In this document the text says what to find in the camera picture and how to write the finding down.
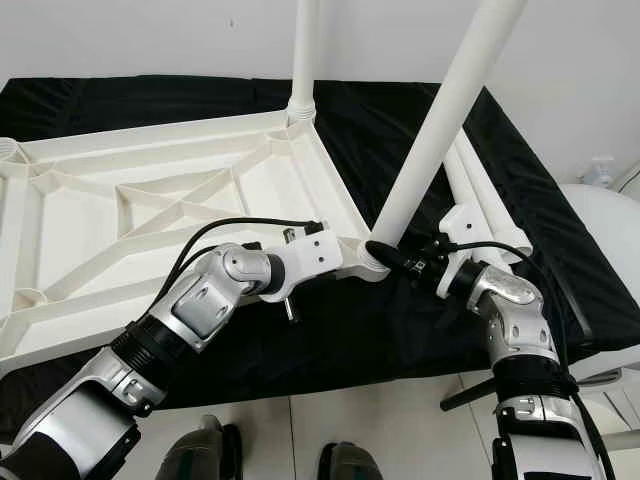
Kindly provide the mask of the grey robot left foot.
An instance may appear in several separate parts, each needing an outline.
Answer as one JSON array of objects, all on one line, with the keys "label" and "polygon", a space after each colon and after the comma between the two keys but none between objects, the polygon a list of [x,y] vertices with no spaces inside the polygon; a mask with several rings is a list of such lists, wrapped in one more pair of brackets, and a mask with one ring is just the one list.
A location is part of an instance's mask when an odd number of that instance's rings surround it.
[{"label": "grey robot left foot", "polygon": [[197,429],[175,440],[155,480],[243,480],[243,475],[241,430],[207,413]]}]

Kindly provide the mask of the small white wall device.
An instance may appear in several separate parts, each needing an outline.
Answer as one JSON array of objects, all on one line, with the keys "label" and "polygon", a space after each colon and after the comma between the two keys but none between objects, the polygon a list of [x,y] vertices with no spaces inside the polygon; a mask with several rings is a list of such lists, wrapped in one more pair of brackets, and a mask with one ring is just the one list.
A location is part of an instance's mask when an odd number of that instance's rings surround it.
[{"label": "small white wall device", "polygon": [[591,157],[588,169],[581,174],[580,180],[585,186],[609,189],[614,182],[612,166],[614,156],[602,155]]}]

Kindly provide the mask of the grey robot right foot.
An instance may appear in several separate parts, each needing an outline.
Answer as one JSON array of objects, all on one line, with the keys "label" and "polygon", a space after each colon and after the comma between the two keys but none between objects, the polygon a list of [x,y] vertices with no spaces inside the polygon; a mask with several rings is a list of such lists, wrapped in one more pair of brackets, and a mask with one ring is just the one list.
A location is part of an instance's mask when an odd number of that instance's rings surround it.
[{"label": "grey robot right foot", "polygon": [[352,442],[332,442],[321,449],[317,480],[384,480],[375,458]]}]

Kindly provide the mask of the grey robot foot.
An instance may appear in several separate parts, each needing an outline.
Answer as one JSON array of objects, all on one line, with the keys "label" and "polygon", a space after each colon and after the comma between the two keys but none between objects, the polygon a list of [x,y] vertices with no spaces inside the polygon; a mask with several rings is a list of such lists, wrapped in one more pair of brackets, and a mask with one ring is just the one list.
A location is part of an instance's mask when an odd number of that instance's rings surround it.
[{"label": "grey robot foot", "polygon": [[243,480],[243,475],[241,430],[207,413],[197,429],[175,440],[155,480]]},{"label": "grey robot foot", "polygon": [[332,442],[321,449],[317,480],[384,480],[375,458],[352,442]]}]

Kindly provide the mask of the black table cloth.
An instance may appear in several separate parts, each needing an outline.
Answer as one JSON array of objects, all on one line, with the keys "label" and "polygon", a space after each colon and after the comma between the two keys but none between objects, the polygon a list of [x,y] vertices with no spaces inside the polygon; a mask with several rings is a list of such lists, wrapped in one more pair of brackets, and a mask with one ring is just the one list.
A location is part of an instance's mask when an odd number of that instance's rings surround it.
[{"label": "black table cloth", "polygon": [[[46,140],[268,113],[283,109],[288,79],[201,76],[15,78],[0,93],[0,134]],[[436,92],[434,83],[321,81],[316,127],[367,221],[379,214]],[[557,180],[489,91],[480,93],[465,132],[534,252],[525,275],[561,323],[572,361],[608,337],[632,333],[628,294],[572,210]],[[274,303],[238,308],[227,328],[180,371],[168,410],[361,387],[484,369],[484,329],[456,303],[413,288],[403,276],[366,283],[329,280],[297,298],[300,323]]]}]

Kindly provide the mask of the grey metal rod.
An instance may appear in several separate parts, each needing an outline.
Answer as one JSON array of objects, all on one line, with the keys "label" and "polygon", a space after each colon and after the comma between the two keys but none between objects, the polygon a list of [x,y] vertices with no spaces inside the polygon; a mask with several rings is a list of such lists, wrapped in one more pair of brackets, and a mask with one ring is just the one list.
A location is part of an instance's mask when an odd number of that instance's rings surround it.
[{"label": "grey metal rod", "polygon": [[640,449],[640,429],[603,434],[602,440],[609,452]]}]

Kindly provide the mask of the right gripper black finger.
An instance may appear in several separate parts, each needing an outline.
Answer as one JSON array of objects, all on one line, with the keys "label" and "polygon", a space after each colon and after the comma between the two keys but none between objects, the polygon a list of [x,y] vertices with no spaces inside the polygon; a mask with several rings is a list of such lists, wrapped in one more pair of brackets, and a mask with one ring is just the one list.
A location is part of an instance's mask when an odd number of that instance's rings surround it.
[{"label": "right gripper black finger", "polygon": [[387,244],[370,239],[365,243],[365,250],[369,252],[372,259],[379,262],[380,265],[385,266],[392,271],[399,271],[399,273],[407,273],[411,270],[411,259],[404,256],[397,247],[392,244]]}]

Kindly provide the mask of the white round base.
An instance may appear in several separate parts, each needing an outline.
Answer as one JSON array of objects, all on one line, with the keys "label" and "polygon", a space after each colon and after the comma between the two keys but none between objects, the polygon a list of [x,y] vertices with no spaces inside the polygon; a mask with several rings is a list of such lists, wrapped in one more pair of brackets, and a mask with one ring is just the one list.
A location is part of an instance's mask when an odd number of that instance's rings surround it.
[{"label": "white round base", "polygon": [[[613,401],[612,394],[603,392],[582,393],[582,402],[585,411],[590,413],[599,431],[600,438],[603,434],[621,433],[621,431],[640,429],[640,420],[635,421],[635,426],[628,422],[625,413],[634,412],[623,399],[621,403]],[[632,451],[609,452],[608,460],[616,480],[640,480],[640,449]]]}]

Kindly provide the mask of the white plastic table top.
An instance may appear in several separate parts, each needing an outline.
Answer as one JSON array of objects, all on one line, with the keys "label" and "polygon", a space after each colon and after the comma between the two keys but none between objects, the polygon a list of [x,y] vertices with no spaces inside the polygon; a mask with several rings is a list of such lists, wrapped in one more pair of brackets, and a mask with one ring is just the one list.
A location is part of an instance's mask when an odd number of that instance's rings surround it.
[{"label": "white plastic table top", "polygon": [[141,315],[183,244],[333,230],[355,273],[370,236],[314,125],[284,111],[4,140],[0,371],[95,349]]}]

